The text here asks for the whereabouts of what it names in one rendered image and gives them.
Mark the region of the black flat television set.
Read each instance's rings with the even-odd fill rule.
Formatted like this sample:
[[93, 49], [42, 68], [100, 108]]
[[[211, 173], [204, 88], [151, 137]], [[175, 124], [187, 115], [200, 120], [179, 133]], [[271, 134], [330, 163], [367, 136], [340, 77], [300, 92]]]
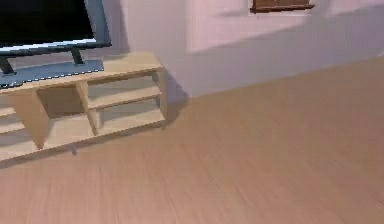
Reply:
[[[112, 45], [102, 0], [0, 0], [0, 89], [104, 69], [85, 49]], [[70, 62], [14, 69], [16, 57], [69, 52]]]

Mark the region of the light wooden television stand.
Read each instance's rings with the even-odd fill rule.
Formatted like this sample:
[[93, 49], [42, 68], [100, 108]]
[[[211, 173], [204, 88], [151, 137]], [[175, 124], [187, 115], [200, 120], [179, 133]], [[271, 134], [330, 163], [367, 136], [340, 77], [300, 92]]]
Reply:
[[148, 52], [102, 71], [0, 90], [0, 161], [167, 120], [165, 69]]

